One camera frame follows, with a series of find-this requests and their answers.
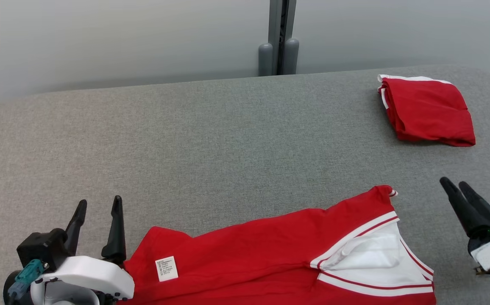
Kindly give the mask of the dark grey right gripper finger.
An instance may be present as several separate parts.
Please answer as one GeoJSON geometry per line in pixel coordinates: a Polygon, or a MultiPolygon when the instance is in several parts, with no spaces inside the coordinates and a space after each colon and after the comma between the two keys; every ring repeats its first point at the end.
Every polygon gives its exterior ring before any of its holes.
{"type": "Polygon", "coordinates": [[[488,227],[489,222],[471,205],[463,191],[448,177],[443,176],[440,184],[467,237],[473,238],[479,231],[488,227]]]}
{"type": "Polygon", "coordinates": [[[490,224],[490,204],[465,181],[459,187],[468,203],[490,224]]]}

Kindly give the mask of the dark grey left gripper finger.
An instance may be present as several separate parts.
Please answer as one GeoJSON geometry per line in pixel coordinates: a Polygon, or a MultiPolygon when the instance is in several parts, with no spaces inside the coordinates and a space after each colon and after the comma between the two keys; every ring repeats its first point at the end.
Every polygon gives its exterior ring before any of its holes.
{"type": "Polygon", "coordinates": [[[75,256],[77,251],[78,240],[80,237],[80,230],[85,221],[87,201],[81,200],[71,217],[71,220],[66,228],[67,240],[65,241],[65,248],[70,256],[75,256]]]}
{"type": "Polygon", "coordinates": [[[104,261],[123,265],[127,258],[125,247],[125,228],[122,198],[114,197],[111,208],[111,229],[106,245],[102,248],[101,256],[104,261]]]}

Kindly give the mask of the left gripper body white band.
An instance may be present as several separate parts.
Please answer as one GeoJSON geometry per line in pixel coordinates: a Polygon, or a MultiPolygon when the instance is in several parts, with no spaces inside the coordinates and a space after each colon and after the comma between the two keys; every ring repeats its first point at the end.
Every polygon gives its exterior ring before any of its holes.
{"type": "Polygon", "coordinates": [[[65,259],[31,284],[33,305],[109,305],[134,297],[135,283],[119,265],[86,255],[65,259]]]}

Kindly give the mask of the red shorts with white trim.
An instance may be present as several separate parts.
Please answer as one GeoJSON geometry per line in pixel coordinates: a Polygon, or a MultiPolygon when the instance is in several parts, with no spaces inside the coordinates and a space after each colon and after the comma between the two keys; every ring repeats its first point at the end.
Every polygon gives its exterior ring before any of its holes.
{"type": "Polygon", "coordinates": [[[457,87],[425,76],[378,75],[378,93],[400,141],[476,144],[473,121],[457,87]]]}

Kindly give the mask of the red Bulls basketball jersey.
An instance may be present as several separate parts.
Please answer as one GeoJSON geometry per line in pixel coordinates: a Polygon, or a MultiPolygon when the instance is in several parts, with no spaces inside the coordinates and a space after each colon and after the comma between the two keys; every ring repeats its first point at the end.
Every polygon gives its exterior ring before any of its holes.
{"type": "Polygon", "coordinates": [[[436,305],[431,268],[410,251],[391,199],[375,186],[198,237],[152,227],[126,271],[122,305],[436,305]]]}

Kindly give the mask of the grey rounded post foot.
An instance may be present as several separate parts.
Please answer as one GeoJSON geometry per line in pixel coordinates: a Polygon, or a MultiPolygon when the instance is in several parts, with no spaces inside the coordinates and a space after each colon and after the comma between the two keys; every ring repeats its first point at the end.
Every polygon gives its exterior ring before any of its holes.
{"type": "Polygon", "coordinates": [[[258,76],[267,77],[273,74],[273,46],[264,43],[258,48],[258,76]]]}
{"type": "Polygon", "coordinates": [[[284,75],[295,75],[297,73],[299,46],[299,41],[295,38],[291,38],[284,43],[282,63],[282,73],[284,75]]]}

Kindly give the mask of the grey partition post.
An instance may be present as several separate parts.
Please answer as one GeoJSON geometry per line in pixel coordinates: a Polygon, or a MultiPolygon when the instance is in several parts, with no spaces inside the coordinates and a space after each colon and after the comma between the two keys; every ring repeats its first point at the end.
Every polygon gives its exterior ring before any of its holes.
{"type": "Polygon", "coordinates": [[[273,74],[282,73],[284,43],[293,37],[297,0],[270,0],[268,43],[273,46],[273,74]]]}

